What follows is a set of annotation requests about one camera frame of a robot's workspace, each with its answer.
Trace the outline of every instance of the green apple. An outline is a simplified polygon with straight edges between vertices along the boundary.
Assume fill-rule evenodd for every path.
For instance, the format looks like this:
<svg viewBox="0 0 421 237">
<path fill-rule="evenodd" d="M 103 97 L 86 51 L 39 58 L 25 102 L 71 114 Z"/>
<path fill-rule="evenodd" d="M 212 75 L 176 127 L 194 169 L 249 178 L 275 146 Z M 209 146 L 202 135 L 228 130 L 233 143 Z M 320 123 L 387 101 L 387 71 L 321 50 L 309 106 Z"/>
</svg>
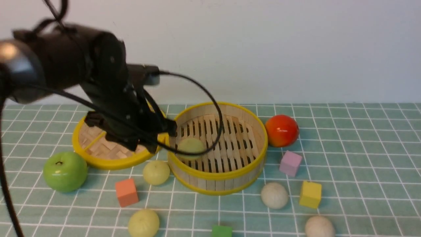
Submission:
<svg viewBox="0 0 421 237">
<path fill-rule="evenodd" d="M 73 151 L 60 152 L 44 164 L 43 177 L 53 190 L 72 192 L 80 188 L 88 177 L 88 165 Z"/>
</svg>

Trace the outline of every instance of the red tomato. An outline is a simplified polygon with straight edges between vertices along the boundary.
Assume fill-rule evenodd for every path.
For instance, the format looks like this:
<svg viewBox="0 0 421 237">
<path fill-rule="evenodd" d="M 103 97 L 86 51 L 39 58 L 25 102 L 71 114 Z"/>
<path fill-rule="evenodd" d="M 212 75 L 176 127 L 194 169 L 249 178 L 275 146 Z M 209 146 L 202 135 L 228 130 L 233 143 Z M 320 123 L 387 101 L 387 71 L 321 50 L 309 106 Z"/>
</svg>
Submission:
<svg viewBox="0 0 421 237">
<path fill-rule="evenodd" d="M 286 147 L 298 139 L 299 128 L 297 122 L 287 115 L 275 115 L 265 124 L 269 145 Z"/>
</svg>

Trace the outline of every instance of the fake fruit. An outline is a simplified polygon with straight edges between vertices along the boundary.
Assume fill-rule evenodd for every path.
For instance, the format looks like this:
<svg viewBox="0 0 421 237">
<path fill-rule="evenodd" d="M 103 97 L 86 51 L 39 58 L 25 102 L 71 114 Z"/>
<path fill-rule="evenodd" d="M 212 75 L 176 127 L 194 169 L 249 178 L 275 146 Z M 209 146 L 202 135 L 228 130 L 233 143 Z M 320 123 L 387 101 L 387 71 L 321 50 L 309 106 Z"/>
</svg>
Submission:
<svg viewBox="0 0 421 237">
<path fill-rule="evenodd" d="M 75 152 L 60 152 L 54 154 L 44 164 L 43 177 L 53 190 L 62 193 L 72 192 L 86 181 L 88 165 Z"/>
<path fill-rule="evenodd" d="M 177 150 L 197 153 L 197 152 L 204 151 L 206 149 L 202 141 L 194 137 L 188 137 L 181 140 L 181 142 L 177 146 Z M 182 154 L 177 154 L 177 156 L 179 158 L 186 159 L 186 160 L 196 160 L 201 157 L 201 156 L 188 156 L 188 155 L 182 155 Z"/>
<path fill-rule="evenodd" d="M 265 124 L 269 145 L 286 147 L 298 139 L 299 128 L 297 122 L 287 115 L 275 115 Z"/>
<path fill-rule="evenodd" d="M 154 237 L 159 229 L 159 216 L 151 209 L 135 212 L 129 220 L 128 230 L 131 237 Z"/>
<path fill-rule="evenodd" d="M 170 167 L 164 161 L 150 161 L 143 168 L 143 179 L 150 185 L 161 185 L 170 177 Z"/>
</svg>

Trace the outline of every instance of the ball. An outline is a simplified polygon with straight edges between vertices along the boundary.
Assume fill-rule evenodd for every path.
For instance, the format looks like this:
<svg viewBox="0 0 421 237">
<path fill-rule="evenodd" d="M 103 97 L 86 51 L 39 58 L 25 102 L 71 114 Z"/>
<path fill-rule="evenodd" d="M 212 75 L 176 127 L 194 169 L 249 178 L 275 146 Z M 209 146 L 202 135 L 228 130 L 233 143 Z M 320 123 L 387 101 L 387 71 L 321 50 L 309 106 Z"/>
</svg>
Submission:
<svg viewBox="0 0 421 237">
<path fill-rule="evenodd" d="M 276 182 L 266 184 L 263 187 L 260 196 L 263 203 L 271 209 L 281 209 L 289 200 L 287 190 L 280 183 Z"/>
<path fill-rule="evenodd" d="M 206 149 L 205 149 L 205 145 L 203 144 L 201 140 L 194 137 L 188 137 L 180 141 L 180 143 L 177 146 L 177 150 L 197 153 L 197 152 L 204 151 Z M 201 157 L 201 156 L 188 156 L 188 155 L 183 155 L 183 154 L 177 154 L 177 156 L 181 159 L 186 159 L 186 160 L 196 160 Z"/>
<path fill-rule="evenodd" d="M 142 209 L 130 217 L 127 229 L 131 237 L 154 237 L 159 224 L 159 216 L 154 210 Z"/>
<path fill-rule="evenodd" d="M 335 228 L 326 217 L 316 215 L 307 220 L 305 233 L 307 237 L 335 237 Z"/>
<path fill-rule="evenodd" d="M 170 167 L 167 162 L 150 161 L 143 168 L 143 179 L 151 185 L 161 185 L 170 177 Z"/>
</svg>

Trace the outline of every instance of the yellow cube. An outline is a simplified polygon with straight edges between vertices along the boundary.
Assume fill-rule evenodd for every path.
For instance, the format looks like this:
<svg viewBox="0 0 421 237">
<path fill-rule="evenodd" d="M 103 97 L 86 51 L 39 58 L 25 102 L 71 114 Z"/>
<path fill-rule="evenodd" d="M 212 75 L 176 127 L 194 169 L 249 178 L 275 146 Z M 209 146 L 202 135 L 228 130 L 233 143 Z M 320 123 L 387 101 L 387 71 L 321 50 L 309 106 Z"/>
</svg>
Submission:
<svg viewBox="0 0 421 237">
<path fill-rule="evenodd" d="M 310 181 L 304 181 L 301 186 L 299 204 L 301 206 L 317 209 L 322 199 L 322 185 Z"/>
</svg>

